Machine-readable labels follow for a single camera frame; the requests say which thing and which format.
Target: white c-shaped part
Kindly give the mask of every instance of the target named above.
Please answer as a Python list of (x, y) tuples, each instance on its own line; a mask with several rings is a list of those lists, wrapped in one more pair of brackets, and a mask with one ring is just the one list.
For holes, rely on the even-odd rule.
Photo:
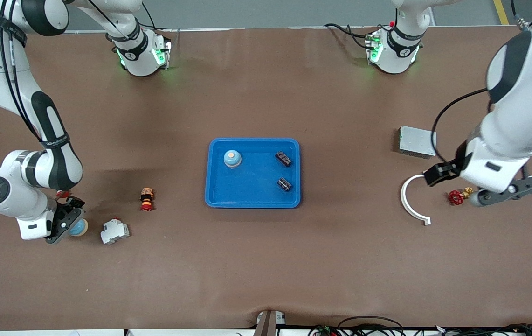
[(415, 210), (413, 210), (413, 208), (411, 208), (411, 206), (409, 205), (409, 202), (407, 201), (407, 187), (409, 186), (409, 183), (411, 183), (411, 181), (413, 181), (414, 179), (419, 179), (423, 177), (424, 177), (423, 174), (415, 175), (412, 178), (409, 178), (408, 180), (406, 180), (405, 183), (403, 183), (402, 188), (401, 188), (401, 202), (402, 202), (402, 206), (405, 208), (405, 210), (410, 215), (419, 219), (420, 221), (423, 221), (423, 223), (427, 226), (427, 225), (432, 224), (432, 219), (430, 217), (421, 215), (419, 212), (416, 212)]

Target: brown table surface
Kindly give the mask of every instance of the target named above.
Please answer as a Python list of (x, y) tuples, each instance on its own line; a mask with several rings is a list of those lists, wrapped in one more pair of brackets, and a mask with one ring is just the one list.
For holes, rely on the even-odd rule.
[[(402, 208), (400, 185), (438, 160), (393, 151), (398, 127), (429, 129), (448, 102), (482, 88), (494, 52), (516, 33), (431, 28), (413, 67), (387, 75), (338, 31), (187, 32), (172, 68), (146, 78), (122, 70), (102, 35), (34, 36), (34, 76), (84, 164), (74, 192), (90, 229), (49, 246), (21, 240), (0, 215), (0, 329), (238, 328), (267, 308), (288, 323), (532, 323), (532, 196), (453, 207), (445, 193), (466, 181), (430, 189), (419, 180), (408, 193), (432, 217), (424, 227)], [(487, 101), (445, 115), (445, 155)], [(298, 140), (301, 205), (209, 208), (206, 158), (217, 137)], [(0, 163), (39, 148), (0, 109)], [(142, 187), (156, 191), (153, 212), (138, 210)], [(131, 237), (106, 246), (99, 232), (112, 217)]]

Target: silver metal block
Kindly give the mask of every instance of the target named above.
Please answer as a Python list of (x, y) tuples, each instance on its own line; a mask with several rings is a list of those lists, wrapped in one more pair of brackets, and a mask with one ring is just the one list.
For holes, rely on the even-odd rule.
[(430, 159), (436, 156), (430, 135), (432, 132), (408, 126), (401, 126), (398, 132), (398, 152), (405, 155)]

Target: blue tray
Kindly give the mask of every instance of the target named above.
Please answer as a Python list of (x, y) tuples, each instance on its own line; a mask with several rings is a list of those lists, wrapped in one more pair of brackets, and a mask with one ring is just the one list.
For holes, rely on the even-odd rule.
[[(228, 168), (225, 153), (234, 149), (241, 164)], [(285, 167), (275, 154), (291, 159)], [(285, 178), (291, 191), (276, 183)], [(212, 208), (292, 209), (301, 202), (299, 144), (290, 138), (217, 138), (210, 143), (206, 174), (206, 203)]]

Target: red object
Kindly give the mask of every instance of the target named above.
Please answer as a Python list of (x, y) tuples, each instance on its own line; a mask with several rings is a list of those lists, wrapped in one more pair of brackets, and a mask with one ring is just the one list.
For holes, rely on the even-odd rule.
[(58, 198), (67, 198), (71, 195), (71, 193), (69, 191), (63, 191), (63, 190), (59, 190), (56, 192), (56, 196)]
[(454, 205), (460, 205), (464, 201), (463, 194), (458, 190), (453, 190), (449, 193), (449, 201)]

